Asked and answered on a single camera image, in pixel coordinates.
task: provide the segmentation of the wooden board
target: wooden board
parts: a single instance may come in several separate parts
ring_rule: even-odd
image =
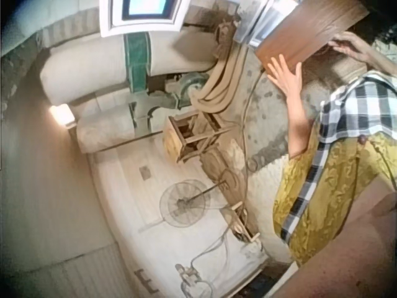
[[[256,56],[267,64],[283,54],[290,70],[332,37],[368,15],[359,0],[305,0],[259,45]]]

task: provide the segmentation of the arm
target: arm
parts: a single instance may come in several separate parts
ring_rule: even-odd
[[[352,32],[337,34],[328,44],[335,51],[364,62],[378,71],[397,76],[397,65]]]
[[[283,55],[280,64],[272,58],[268,65],[274,76],[268,78],[279,87],[287,97],[288,110],[288,155],[290,159],[306,151],[310,138],[311,125],[306,117],[300,98],[302,90],[302,63],[297,64],[295,75],[288,69]]]

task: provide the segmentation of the plaid scarf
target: plaid scarf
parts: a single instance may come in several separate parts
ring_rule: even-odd
[[[383,132],[397,140],[397,78],[370,71],[321,103],[319,143],[306,181],[284,220],[281,239],[289,243],[327,162],[332,143]]]

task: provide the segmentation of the wooden plank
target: wooden plank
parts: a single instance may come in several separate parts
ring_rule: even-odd
[[[305,0],[261,43],[256,56],[270,72],[270,59],[283,54],[290,70],[332,37],[368,15],[359,0]]]

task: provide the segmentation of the light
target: light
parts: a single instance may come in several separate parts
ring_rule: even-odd
[[[60,125],[69,127],[74,124],[74,115],[67,104],[50,107],[50,112]]]

